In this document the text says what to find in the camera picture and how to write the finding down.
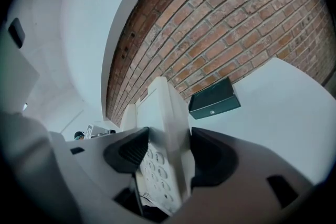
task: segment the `keypad button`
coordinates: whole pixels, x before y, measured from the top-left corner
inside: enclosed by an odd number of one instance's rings
[[[153,158],[153,153],[151,150],[147,150],[147,157],[152,159]]]
[[[163,179],[166,179],[168,177],[166,171],[161,166],[157,168],[157,171],[159,176],[161,176]]]
[[[163,158],[163,155],[160,152],[155,152],[155,160],[159,164],[164,164],[164,158]]]
[[[163,189],[170,190],[170,186],[165,181],[161,180],[160,184],[161,184]]]
[[[163,194],[164,198],[168,201],[174,201],[173,197],[170,196],[168,193]]]
[[[158,182],[158,181],[157,181],[157,177],[156,177],[156,175],[154,175],[153,173],[152,173],[152,179],[153,179],[155,182]]]
[[[153,162],[149,161],[148,166],[152,171],[155,171],[155,166],[154,166]]]

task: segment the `dark green metal box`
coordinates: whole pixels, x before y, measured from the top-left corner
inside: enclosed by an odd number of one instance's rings
[[[195,119],[217,115],[240,107],[229,78],[192,95],[189,113]]]

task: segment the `brick wall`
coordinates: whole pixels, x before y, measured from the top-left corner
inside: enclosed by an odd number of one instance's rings
[[[325,0],[140,0],[111,65],[107,117],[119,125],[157,76],[186,101],[230,77],[236,82],[272,57],[321,83],[335,63]]]

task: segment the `green box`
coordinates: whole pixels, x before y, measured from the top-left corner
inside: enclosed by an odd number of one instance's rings
[[[226,78],[193,94],[189,103],[189,113],[198,120],[239,107],[240,103],[231,81]]]

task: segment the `white tabletop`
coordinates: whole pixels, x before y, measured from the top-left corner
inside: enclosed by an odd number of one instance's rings
[[[277,58],[234,84],[241,107],[190,126],[268,147],[314,184],[335,158],[336,100],[311,77]]]

